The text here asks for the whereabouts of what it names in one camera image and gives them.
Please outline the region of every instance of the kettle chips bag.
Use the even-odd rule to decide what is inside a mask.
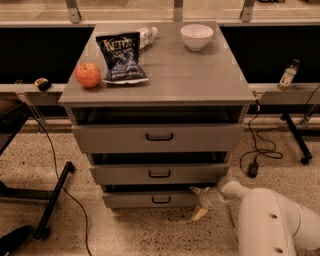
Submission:
[[[148,81],[139,62],[140,33],[97,36],[96,41],[107,63],[108,83],[125,84]]]

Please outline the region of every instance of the small bottle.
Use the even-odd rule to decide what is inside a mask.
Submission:
[[[299,63],[299,60],[294,59],[293,62],[285,69],[282,78],[278,84],[278,88],[281,91],[286,91],[289,88],[293,78],[298,72]]]
[[[140,32],[140,50],[144,48],[146,45],[151,44],[153,42],[154,37],[158,33],[158,29],[156,27],[148,28],[143,27],[138,29]]]

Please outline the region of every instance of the black wall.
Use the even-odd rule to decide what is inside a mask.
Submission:
[[[92,27],[1,28],[0,84],[33,83],[40,77],[67,83],[92,31]]]
[[[277,83],[294,58],[294,82],[320,82],[320,26],[221,27],[249,83]]]

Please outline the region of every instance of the power cord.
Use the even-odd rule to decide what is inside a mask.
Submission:
[[[316,93],[316,91],[320,88],[320,84],[318,85],[318,87],[311,93],[309,99],[306,101],[306,103],[304,105],[307,105],[310,100],[312,99],[313,95]],[[281,128],[288,128],[288,126],[279,126],[279,127],[275,127],[275,128],[270,128],[270,129],[264,129],[264,130],[258,130],[257,131],[257,137],[259,137],[261,140],[265,141],[265,142],[268,142],[270,143],[273,148],[272,149],[259,149],[258,146],[257,146],[257,139],[253,133],[253,130],[251,128],[251,123],[259,116],[260,114],[260,100],[261,100],[261,94],[258,95],[258,97],[256,98],[256,104],[257,104],[257,114],[248,122],[248,127],[249,127],[249,130],[252,134],[252,137],[253,137],[253,140],[254,140],[254,150],[252,151],[249,151],[249,152],[246,152],[244,153],[241,157],[240,157],[240,169],[242,171],[242,173],[249,177],[249,178],[255,178],[258,174],[258,169],[259,169],[259,163],[257,162],[257,158],[259,155],[263,155],[263,156],[266,156],[268,158],[272,158],[272,159],[282,159],[283,158],[283,155],[281,152],[279,151],[276,151],[277,149],[277,146],[276,144],[271,141],[271,140],[267,140],[265,138],[263,138],[260,133],[261,132],[269,132],[269,131],[273,131],[273,130],[277,130],[277,129],[281,129]],[[305,115],[304,115],[304,118],[302,121],[300,121],[299,123],[295,124],[295,126],[298,126],[300,124],[302,124],[304,121],[305,121],[305,118],[306,118],[306,112],[305,112]],[[245,171],[243,166],[242,166],[242,159],[246,156],[246,155],[249,155],[249,154],[253,154],[253,153],[256,153],[256,155],[254,156],[254,159],[253,161],[249,164],[249,167],[248,167],[248,171]]]
[[[49,143],[50,143],[50,146],[51,146],[51,150],[52,150],[52,155],[53,155],[53,162],[54,162],[54,169],[55,169],[55,172],[56,172],[56,175],[57,175],[57,178],[59,180],[59,174],[58,174],[58,167],[57,167],[57,158],[56,158],[56,153],[55,153],[55,149],[54,149],[54,146],[53,146],[53,143],[52,143],[52,140],[47,132],[47,130],[45,129],[45,127],[41,124],[41,122],[39,120],[37,120],[34,116],[33,116],[34,120],[39,124],[39,126],[41,127],[41,129],[44,131],[44,133],[46,134],[48,140],[49,140]],[[85,234],[85,244],[86,244],[86,250],[88,252],[88,254],[90,256],[92,256],[91,254],[91,251],[90,251],[90,248],[89,248],[89,243],[88,243],[88,240],[89,240],[89,221],[88,221],[88,215],[87,215],[87,212],[86,210],[84,209],[83,205],[76,199],[74,198],[67,190],[65,187],[62,187],[62,189],[64,190],[64,192],[74,201],[76,202],[80,208],[82,209],[83,211],[83,214],[84,214],[84,217],[85,217],[85,222],[86,222],[86,234]]]
[[[257,158],[259,155],[262,155],[262,156],[265,156],[265,157],[268,157],[268,158],[272,158],[272,159],[282,159],[283,158],[283,155],[281,152],[279,151],[276,151],[277,149],[277,146],[276,144],[271,141],[271,140],[267,140],[265,138],[263,138],[261,136],[261,132],[267,132],[267,131],[271,131],[271,130],[275,130],[275,129],[279,129],[279,128],[282,128],[282,127],[277,127],[277,128],[271,128],[271,129],[266,129],[266,130],[259,130],[257,131],[257,137],[259,137],[261,140],[265,141],[265,142],[268,142],[272,145],[272,148],[259,148],[258,147],[258,141],[257,141],[257,138],[251,128],[251,123],[259,116],[259,112],[249,121],[248,123],[248,127],[249,127],[249,130],[250,130],[250,133],[252,135],[252,138],[254,140],[254,150],[252,151],[249,151],[249,152],[246,152],[244,153],[241,157],[240,157],[240,169],[241,171],[249,178],[255,178],[258,174],[258,169],[259,169],[259,163],[257,162]],[[254,159],[253,161],[249,164],[249,167],[248,167],[248,171],[245,171],[243,166],[242,166],[242,159],[246,156],[246,155],[249,155],[249,154],[253,154],[255,153],[255,156],[254,156]]]

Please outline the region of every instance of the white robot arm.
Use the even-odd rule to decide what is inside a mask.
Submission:
[[[296,256],[296,250],[320,248],[320,215],[287,197],[265,188],[249,189],[229,176],[212,188],[191,188],[200,205],[198,220],[217,202],[240,200],[240,256]]]

